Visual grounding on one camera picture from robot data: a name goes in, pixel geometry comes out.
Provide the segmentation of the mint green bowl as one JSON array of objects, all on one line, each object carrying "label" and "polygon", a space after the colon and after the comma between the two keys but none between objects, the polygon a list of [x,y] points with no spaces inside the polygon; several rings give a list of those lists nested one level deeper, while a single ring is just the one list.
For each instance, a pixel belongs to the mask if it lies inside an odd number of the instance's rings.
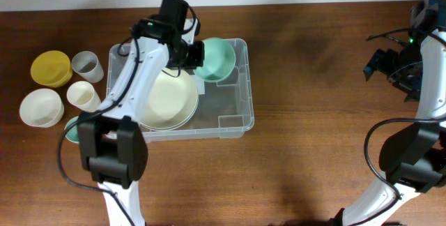
[{"label": "mint green bowl", "polygon": [[194,74],[205,82],[220,82],[230,76],[236,63],[236,53],[230,43],[221,38],[208,38],[203,41],[204,60]]}]

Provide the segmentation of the yellow bowl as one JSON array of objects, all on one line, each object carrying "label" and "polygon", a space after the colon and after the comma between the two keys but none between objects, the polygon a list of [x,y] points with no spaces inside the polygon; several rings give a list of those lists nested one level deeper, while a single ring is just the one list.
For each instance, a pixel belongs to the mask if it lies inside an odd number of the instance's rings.
[{"label": "yellow bowl", "polygon": [[50,88],[68,83],[73,71],[69,57],[57,50],[40,54],[32,63],[31,78],[34,82]]}]

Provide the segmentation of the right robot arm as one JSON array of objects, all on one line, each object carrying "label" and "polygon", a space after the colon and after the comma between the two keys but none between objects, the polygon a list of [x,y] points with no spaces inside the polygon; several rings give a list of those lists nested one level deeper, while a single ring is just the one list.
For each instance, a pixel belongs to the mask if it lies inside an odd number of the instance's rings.
[{"label": "right robot arm", "polygon": [[[392,86],[419,105],[414,119],[393,118],[376,123],[364,140],[364,157],[374,181],[352,205],[340,209],[330,225],[386,225],[407,201],[445,186],[445,0],[423,0],[410,12],[402,50],[376,50],[363,73],[379,71]],[[388,137],[375,168],[369,141],[381,126],[407,123]]]}]

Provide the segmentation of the white bowl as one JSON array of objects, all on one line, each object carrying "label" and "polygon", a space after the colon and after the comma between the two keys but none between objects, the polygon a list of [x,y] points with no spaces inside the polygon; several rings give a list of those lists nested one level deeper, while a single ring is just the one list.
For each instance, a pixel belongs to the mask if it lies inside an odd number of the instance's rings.
[{"label": "white bowl", "polygon": [[62,118],[65,107],[60,95],[51,89],[29,93],[20,105],[20,118],[28,126],[49,128]]}]

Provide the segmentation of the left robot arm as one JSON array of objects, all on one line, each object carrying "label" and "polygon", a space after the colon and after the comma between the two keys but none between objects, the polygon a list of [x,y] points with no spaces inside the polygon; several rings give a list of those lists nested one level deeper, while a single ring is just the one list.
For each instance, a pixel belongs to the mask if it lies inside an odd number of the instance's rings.
[{"label": "left robot arm", "polygon": [[200,22],[184,0],[162,0],[157,14],[139,20],[125,44],[130,51],[114,88],[94,112],[82,112],[74,127],[79,136],[82,167],[104,194],[112,225],[145,225],[138,181],[148,161],[139,122],[157,76],[165,68],[195,69],[203,65],[204,45],[195,41]]}]

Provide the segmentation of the cream plate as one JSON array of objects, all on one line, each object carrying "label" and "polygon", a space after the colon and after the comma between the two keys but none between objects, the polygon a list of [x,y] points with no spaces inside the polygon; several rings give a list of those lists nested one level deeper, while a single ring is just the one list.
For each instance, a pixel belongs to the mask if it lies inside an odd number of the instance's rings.
[{"label": "cream plate", "polygon": [[140,124],[152,130],[173,130],[186,123],[199,102],[197,86],[190,74],[164,68],[149,94]]},{"label": "cream plate", "polygon": [[140,124],[155,131],[175,130],[185,125],[195,114],[198,98],[189,100],[150,100]]}]

